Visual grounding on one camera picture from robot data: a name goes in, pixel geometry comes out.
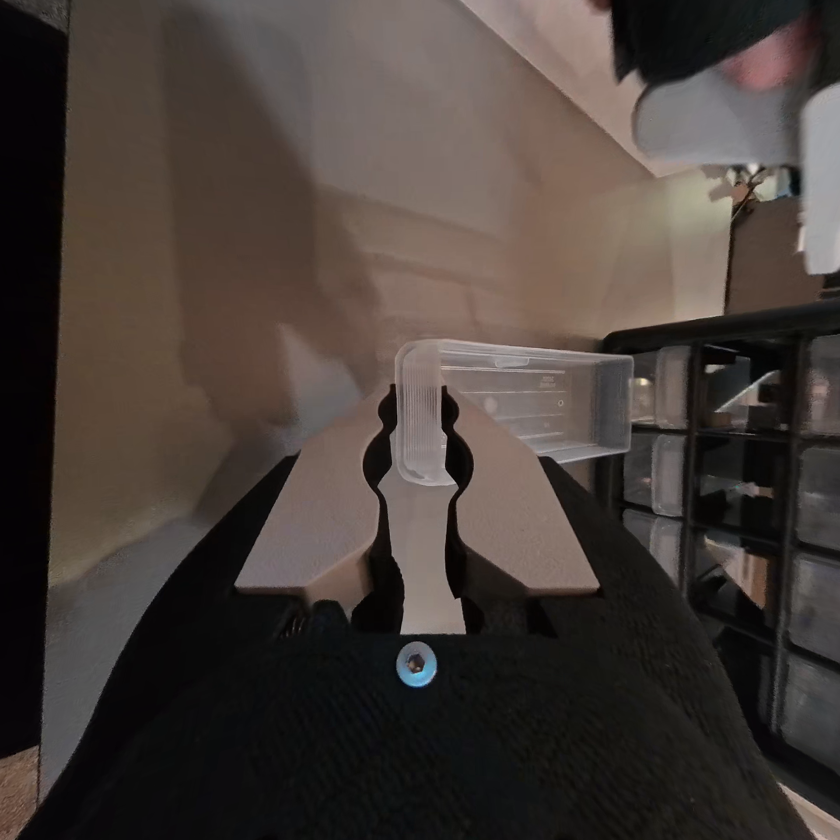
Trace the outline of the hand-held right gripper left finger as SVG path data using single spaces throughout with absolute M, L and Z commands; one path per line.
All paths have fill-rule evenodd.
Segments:
M 352 626 L 397 633 L 405 585 L 381 483 L 393 465 L 386 385 L 302 446 L 238 574 L 245 595 L 336 602 Z

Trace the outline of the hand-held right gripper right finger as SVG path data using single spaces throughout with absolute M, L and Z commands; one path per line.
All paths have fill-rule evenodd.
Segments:
M 599 583 L 539 458 L 457 391 L 445 389 L 445 568 L 475 603 L 589 596 Z

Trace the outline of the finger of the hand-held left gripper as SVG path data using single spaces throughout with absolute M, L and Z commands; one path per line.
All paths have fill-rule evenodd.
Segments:
M 795 165 L 805 102 L 805 81 L 752 91 L 710 68 L 647 86 L 635 106 L 633 138 L 661 163 Z
M 800 84 L 801 252 L 811 276 L 839 267 L 839 86 Z

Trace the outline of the clear plastic drawer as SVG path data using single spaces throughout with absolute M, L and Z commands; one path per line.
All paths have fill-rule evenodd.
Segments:
M 454 339 L 406 343 L 395 357 L 395 463 L 426 487 L 445 470 L 444 396 L 462 397 L 558 464 L 624 455 L 632 445 L 634 359 Z

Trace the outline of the brown cardboard box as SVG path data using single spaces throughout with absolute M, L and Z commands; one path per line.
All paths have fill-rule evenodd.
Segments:
M 823 277 L 805 271 L 797 251 L 801 202 L 797 197 L 750 202 L 731 232 L 725 314 L 791 308 L 818 302 Z

